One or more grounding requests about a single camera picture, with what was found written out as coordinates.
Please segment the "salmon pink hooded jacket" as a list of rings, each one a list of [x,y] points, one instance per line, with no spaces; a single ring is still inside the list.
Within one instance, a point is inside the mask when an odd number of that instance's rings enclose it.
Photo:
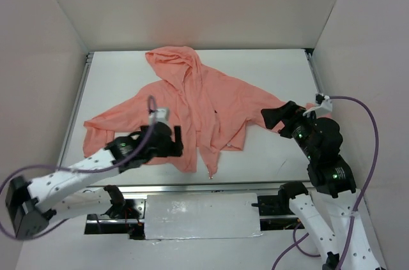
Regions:
[[[103,99],[84,123],[86,156],[116,135],[139,129],[153,95],[181,126],[183,155],[157,158],[135,171],[142,183],[203,183],[303,179],[305,158],[276,131],[267,131],[263,108],[288,100],[308,105],[316,84],[303,50],[195,51],[162,47],[121,62],[107,61],[103,81],[92,78],[86,98]]]

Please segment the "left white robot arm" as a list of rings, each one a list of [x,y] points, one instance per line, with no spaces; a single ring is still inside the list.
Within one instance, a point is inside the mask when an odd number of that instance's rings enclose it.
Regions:
[[[127,136],[117,137],[95,154],[70,167],[53,167],[51,173],[27,180],[17,174],[7,179],[6,209],[18,241],[36,239],[50,232],[49,225],[60,225],[85,214],[118,218],[137,208],[129,204],[116,185],[99,190],[89,186],[147,164],[154,158],[180,157],[183,152],[180,126],[163,122],[142,126]]]

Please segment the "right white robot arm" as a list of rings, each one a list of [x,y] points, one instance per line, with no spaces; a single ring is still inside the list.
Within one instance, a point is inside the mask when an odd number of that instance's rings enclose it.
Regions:
[[[279,209],[298,217],[316,246],[323,269],[381,269],[359,214],[365,190],[357,188],[353,172],[340,154],[343,137],[338,123],[318,116],[320,110],[332,110],[330,97],[317,95],[316,106],[309,109],[289,101],[276,109],[261,110],[265,127],[271,130],[282,123],[279,135],[294,139],[308,159],[309,180],[330,222],[324,220],[300,181],[280,187]]]

